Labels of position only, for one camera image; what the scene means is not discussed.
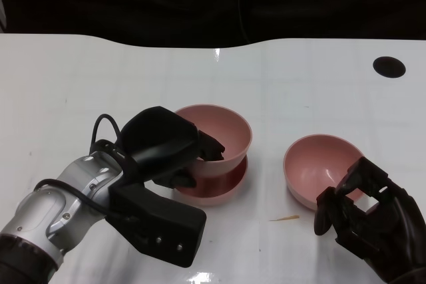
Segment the black hole in table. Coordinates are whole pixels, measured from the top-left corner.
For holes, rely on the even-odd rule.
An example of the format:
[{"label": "black hole in table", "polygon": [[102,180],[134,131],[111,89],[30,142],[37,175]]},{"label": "black hole in table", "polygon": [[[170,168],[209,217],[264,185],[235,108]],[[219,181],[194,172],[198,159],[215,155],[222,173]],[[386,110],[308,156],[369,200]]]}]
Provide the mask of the black hole in table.
[{"label": "black hole in table", "polygon": [[374,60],[373,68],[386,78],[399,78],[405,74],[405,65],[396,58],[379,57]]}]

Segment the bowl rim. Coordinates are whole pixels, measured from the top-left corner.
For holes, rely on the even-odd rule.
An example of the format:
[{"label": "bowl rim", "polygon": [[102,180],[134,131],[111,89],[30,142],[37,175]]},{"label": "bowl rim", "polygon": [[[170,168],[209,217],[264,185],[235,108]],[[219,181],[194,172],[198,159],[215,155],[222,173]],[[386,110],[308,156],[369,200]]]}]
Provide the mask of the bowl rim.
[{"label": "bowl rim", "polygon": [[237,112],[235,112],[235,111],[233,111],[229,108],[226,108],[225,106],[218,106],[217,104],[191,104],[190,106],[184,106],[183,108],[176,110],[174,113],[177,113],[179,111],[186,110],[186,109],[189,109],[189,108],[194,108],[195,106],[212,106],[212,107],[215,107],[215,108],[220,108],[220,109],[224,109],[224,110],[227,110],[229,112],[232,112],[233,114],[239,116],[246,123],[246,126],[248,127],[248,131],[250,133],[250,139],[248,141],[246,148],[244,150],[242,150],[240,153],[238,153],[237,155],[233,156],[232,158],[229,158],[229,159],[226,159],[226,160],[223,159],[223,160],[219,160],[219,161],[204,161],[204,160],[196,159],[196,161],[206,162],[206,163],[224,163],[224,162],[234,161],[235,159],[238,159],[243,154],[245,154],[245,155],[247,154],[248,148],[250,147],[250,144],[252,143],[253,132],[252,132],[252,127],[249,125],[247,120],[241,114],[239,114],[239,113],[237,113]]},{"label": "bowl rim", "polygon": [[282,166],[283,166],[283,171],[284,171],[284,178],[286,179],[286,182],[289,184],[289,185],[291,185],[291,187],[292,187],[292,189],[295,191],[295,192],[297,192],[303,199],[305,199],[305,200],[307,200],[307,201],[309,201],[309,202],[312,202],[310,199],[308,199],[308,198],[306,198],[305,196],[303,196],[302,194],[300,194],[299,192],[298,192],[298,189],[296,189],[296,188],[294,188],[294,185],[291,183],[291,181],[290,181],[290,179],[288,178],[288,175],[287,175],[287,172],[286,172],[286,160],[287,160],[287,155],[288,155],[288,152],[298,143],[298,142],[300,142],[300,141],[302,141],[302,140],[305,140],[305,139],[308,139],[308,138],[313,138],[314,136],[326,136],[326,137],[328,137],[328,138],[334,138],[334,139],[337,139],[337,140],[340,140],[340,141],[342,141],[342,142],[345,142],[345,143],[347,143],[347,144],[349,144],[352,148],[354,148],[355,150],[357,150],[358,152],[359,152],[359,154],[361,154],[361,156],[364,156],[364,154],[361,152],[361,150],[359,149],[359,148],[357,148],[356,146],[354,146],[351,142],[349,142],[349,141],[347,141],[347,140],[345,140],[345,139],[343,139],[343,138],[340,138],[340,137],[338,137],[338,136],[333,136],[333,135],[331,135],[331,134],[322,134],[322,133],[319,133],[319,134],[310,134],[310,135],[308,135],[308,136],[303,136],[303,137],[301,137],[300,139],[297,139],[295,142],[293,142],[292,143],[292,145],[287,149],[287,151],[286,151],[286,154],[284,155],[284,159],[283,159],[283,163],[282,163]]}]

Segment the robotic arm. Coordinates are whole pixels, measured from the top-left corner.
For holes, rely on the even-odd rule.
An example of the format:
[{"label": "robotic arm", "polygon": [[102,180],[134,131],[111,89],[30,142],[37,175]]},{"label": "robotic arm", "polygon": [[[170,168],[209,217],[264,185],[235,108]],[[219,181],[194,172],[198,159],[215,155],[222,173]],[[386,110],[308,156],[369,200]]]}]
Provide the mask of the robotic arm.
[{"label": "robotic arm", "polygon": [[[100,121],[117,141],[96,141]],[[206,214],[162,198],[144,182],[194,187],[186,167],[197,157],[222,160],[224,147],[195,125],[161,107],[135,116],[120,132],[108,115],[95,124],[91,150],[57,180],[39,182],[0,233],[0,284],[45,284],[90,227],[106,219],[138,251],[189,267]]]},{"label": "robotic arm", "polygon": [[[359,188],[378,203],[364,212],[346,195]],[[426,224],[415,200],[366,158],[336,188],[317,198],[315,233],[331,226],[338,244],[363,259],[390,284],[426,284]]]}]

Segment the black cable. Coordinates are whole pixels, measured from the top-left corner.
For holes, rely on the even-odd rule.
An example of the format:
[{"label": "black cable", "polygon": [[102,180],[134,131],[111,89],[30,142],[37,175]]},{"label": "black cable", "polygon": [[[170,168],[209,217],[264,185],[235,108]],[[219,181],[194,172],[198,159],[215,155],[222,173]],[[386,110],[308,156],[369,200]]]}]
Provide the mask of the black cable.
[{"label": "black cable", "polygon": [[242,10],[241,10],[241,0],[237,0],[237,5],[238,5],[238,18],[240,20],[240,31],[242,33],[242,36],[244,38],[244,40],[247,42],[247,45],[249,45],[251,42],[247,36],[246,30],[244,28],[243,22],[242,22]]},{"label": "black cable", "polygon": [[47,185],[48,186],[56,186],[58,188],[64,189],[65,191],[71,193],[76,198],[78,198],[82,203],[86,204],[87,206],[90,206],[94,210],[96,210],[99,213],[102,213],[102,214],[104,214],[104,215],[106,215],[108,217],[111,217],[113,219],[130,220],[129,217],[126,217],[126,216],[121,215],[121,214],[116,213],[116,212],[112,212],[112,211],[108,210],[107,208],[104,208],[103,206],[97,204],[95,201],[93,201],[92,199],[88,198],[86,195],[84,195],[80,191],[78,191],[78,189],[70,186],[69,184],[65,183],[64,181],[54,180],[54,179],[45,179],[45,180],[42,180],[39,183],[37,183],[37,185],[35,186],[34,190],[37,191],[42,186],[47,186]]},{"label": "black cable", "polygon": [[121,139],[121,132],[120,129],[118,128],[117,122],[115,122],[114,118],[112,116],[110,116],[109,114],[101,114],[96,122],[95,122],[95,126],[93,126],[93,132],[92,132],[92,141],[91,141],[91,145],[93,145],[96,142],[96,135],[98,133],[98,127],[99,124],[101,123],[101,121],[103,119],[107,119],[109,120],[109,122],[112,124],[112,127],[114,128],[115,131],[115,135],[117,136],[117,141],[116,141],[116,145],[119,148],[122,148],[122,139]]}]

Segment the white table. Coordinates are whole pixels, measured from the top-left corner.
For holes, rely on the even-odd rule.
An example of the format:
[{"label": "white table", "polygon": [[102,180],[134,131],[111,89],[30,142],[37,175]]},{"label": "white table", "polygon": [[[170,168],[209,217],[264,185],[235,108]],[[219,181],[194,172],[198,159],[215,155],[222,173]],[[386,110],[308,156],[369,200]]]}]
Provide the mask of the white table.
[{"label": "white table", "polygon": [[[380,56],[405,76],[384,78]],[[65,257],[61,284],[381,283],[340,247],[316,237],[313,212],[286,188],[282,159],[298,138],[355,144],[426,213],[426,43],[287,39],[233,49],[148,49],[62,35],[0,35],[0,225],[35,184],[89,151],[97,116],[123,126],[137,112],[196,103],[227,106],[252,126],[248,183],[208,221],[192,267],[140,255],[97,223]],[[112,138],[101,125],[100,137]],[[163,196],[172,191],[148,183]],[[272,222],[289,215],[300,219]]]}]

